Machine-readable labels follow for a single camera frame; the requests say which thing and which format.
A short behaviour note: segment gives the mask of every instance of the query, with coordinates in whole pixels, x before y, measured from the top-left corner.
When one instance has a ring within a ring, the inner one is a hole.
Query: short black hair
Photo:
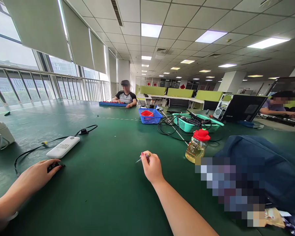
[[[123,81],[121,81],[121,86],[130,86],[129,80],[123,80]]]
[[[273,94],[271,99],[274,97],[295,98],[295,93],[293,91],[285,90]]]

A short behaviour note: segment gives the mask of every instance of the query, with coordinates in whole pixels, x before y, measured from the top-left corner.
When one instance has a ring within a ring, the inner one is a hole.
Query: hand
[[[150,151],[145,151],[141,153],[141,160],[143,164],[144,174],[151,184],[159,183],[165,181],[162,174],[161,161],[156,154],[152,154],[149,157],[149,162],[145,154],[151,153]]]
[[[55,173],[62,168],[62,166],[57,166],[47,173],[48,166],[54,162],[60,162],[60,160],[44,160],[32,165],[17,178],[7,193],[20,193],[26,197],[31,196],[45,186]]]

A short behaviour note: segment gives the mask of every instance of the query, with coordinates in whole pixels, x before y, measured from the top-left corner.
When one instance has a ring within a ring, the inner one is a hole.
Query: computer case
[[[252,121],[267,97],[224,93],[213,114],[220,121]]]

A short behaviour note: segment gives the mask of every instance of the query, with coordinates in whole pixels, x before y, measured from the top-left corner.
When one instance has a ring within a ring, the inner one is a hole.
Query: yellow liquid
[[[198,159],[204,156],[204,152],[205,149],[203,147],[189,145],[186,151],[186,158],[192,163],[195,163],[197,159],[197,164],[200,164],[201,161]]]

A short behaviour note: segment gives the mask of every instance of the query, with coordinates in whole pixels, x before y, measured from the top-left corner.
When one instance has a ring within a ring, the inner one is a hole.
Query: ceiling
[[[119,26],[110,0],[68,1],[118,59],[130,61],[137,76],[170,72],[165,77],[204,81],[214,76],[216,82],[225,72],[240,70],[247,76],[263,75],[248,81],[264,81],[288,77],[295,67],[295,0],[280,0],[266,8],[259,7],[264,0],[116,0],[124,27]],[[159,38],[141,37],[141,23],[162,25]],[[228,34],[212,44],[195,42],[207,30]],[[247,48],[270,37],[291,40],[266,49]],[[156,53],[158,48],[170,49],[169,54]],[[181,63],[186,59],[195,62]],[[237,66],[218,67],[223,64]]]

